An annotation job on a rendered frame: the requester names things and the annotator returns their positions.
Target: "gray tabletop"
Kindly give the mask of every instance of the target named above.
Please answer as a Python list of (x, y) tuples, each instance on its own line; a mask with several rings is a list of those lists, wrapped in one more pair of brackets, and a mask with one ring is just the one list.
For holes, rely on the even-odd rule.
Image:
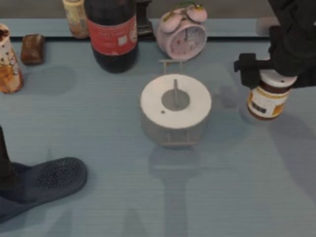
[(239, 113), (249, 91), (232, 63), (242, 52), (266, 57), (267, 42), (209, 42), (186, 63), (213, 108), (205, 139), (178, 152), (156, 147), (140, 126), (140, 92), (165, 58), (155, 43), (140, 43), (137, 65), (120, 75), (99, 68), (88, 42), (46, 46), (45, 64), (22, 66), (23, 90), (0, 95), (9, 154), (29, 165), (81, 158), (89, 181), (1, 225), (1, 237), (316, 236), (315, 89), (293, 91), (271, 123)]

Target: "patterned can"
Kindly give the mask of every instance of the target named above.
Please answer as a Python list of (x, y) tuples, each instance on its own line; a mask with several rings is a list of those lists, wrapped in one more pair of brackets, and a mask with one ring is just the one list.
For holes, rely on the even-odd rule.
[(84, 0), (63, 0), (63, 3), (72, 35), (77, 39), (89, 37)]
[(23, 76), (10, 41), (10, 31), (0, 24), (0, 91), (11, 94), (23, 87)]
[(262, 70), (260, 76), (260, 85), (248, 97), (248, 110), (257, 119), (273, 120), (283, 112), (297, 77), (286, 78), (274, 70)]

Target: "pink alarm clock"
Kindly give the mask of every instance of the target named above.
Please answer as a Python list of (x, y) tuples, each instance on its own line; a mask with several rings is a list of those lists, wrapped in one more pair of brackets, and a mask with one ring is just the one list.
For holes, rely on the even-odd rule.
[(194, 58), (203, 50), (207, 41), (203, 25), (206, 20), (206, 10), (195, 3), (164, 14), (156, 35), (159, 47), (172, 59)]

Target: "red label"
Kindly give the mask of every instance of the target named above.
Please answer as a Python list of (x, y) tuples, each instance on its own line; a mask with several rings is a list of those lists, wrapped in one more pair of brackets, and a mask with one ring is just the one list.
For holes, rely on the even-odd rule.
[(91, 44), (105, 55), (122, 55), (135, 48), (137, 43), (136, 16), (117, 26), (97, 25), (88, 20)]

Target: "cola bottle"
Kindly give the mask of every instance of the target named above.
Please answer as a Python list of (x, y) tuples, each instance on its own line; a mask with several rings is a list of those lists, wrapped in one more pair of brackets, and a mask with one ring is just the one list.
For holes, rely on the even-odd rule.
[(138, 56), (135, 0), (85, 0), (94, 57), (111, 73), (130, 69)]

